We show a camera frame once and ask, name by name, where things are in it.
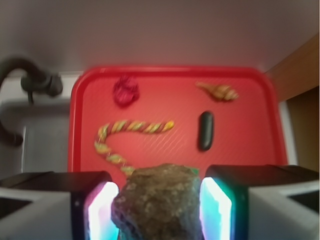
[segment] white surface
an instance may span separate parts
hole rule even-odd
[[[318,0],[0,0],[0,60],[270,69],[319,32]]]
[[[319,214],[289,198],[319,191],[319,180],[250,187],[248,239],[318,240]]]
[[[62,83],[63,83],[63,91],[59,99],[69,99],[71,97],[72,88],[77,81],[78,77],[82,74],[82,72],[78,73],[61,73]],[[34,95],[34,101],[37,102],[38,98],[48,98],[48,96],[37,96]],[[20,78],[19,77],[8,77],[2,85],[0,91],[0,105],[6,101],[28,101],[27,94],[22,91],[20,87]],[[288,164],[298,165],[297,154],[296,154],[296,146],[294,133],[292,130],[291,117],[287,107],[287,102],[280,102],[279,104],[279,112],[282,124],[283,137],[286,146],[286,154]]]

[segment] red tray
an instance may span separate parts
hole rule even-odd
[[[140,98],[127,108],[113,101],[114,83],[136,77]],[[195,82],[231,85],[239,94],[232,102],[212,100]],[[214,114],[210,150],[197,148],[199,116]],[[125,176],[95,151],[99,127],[119,120],[166,122],[162,134],[122,132],[107,138],[115,152],[134,167],[175,163],[200,169],[211,164],[284,165],[286,151],[274,89],[251,68],[230,67],[98,67],[84,73],[73,87],[70,107],[68,170],[108,171],[120,187]]]

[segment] led light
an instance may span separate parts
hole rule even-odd
[[[111,220],[111,204],[119,193],[114,182],[107,182],[88,207],[91,240],[117,240],[119,229]]]
[[[206,240],[229,240],[232,202],[212,177],[203,179],[200,188],[200,220]]]

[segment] rope toy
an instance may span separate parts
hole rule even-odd
[[[139,132],[144,134],[164,133],[174,127],[173,121],[163,123],[147,123],[144,121],[120,120],[114,123],[107,123],[99,128],[94,141],[95,151],[108,162],[117,165],[120,170],[128,177],[134,172],[135,168],[121,155],[113,152],[107,146],[106,138],[119,132]]]

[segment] rock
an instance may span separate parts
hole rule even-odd
[[[137,169],[113,200],[111,219],[128,240],[200,240],[200,184],[184,166]]]

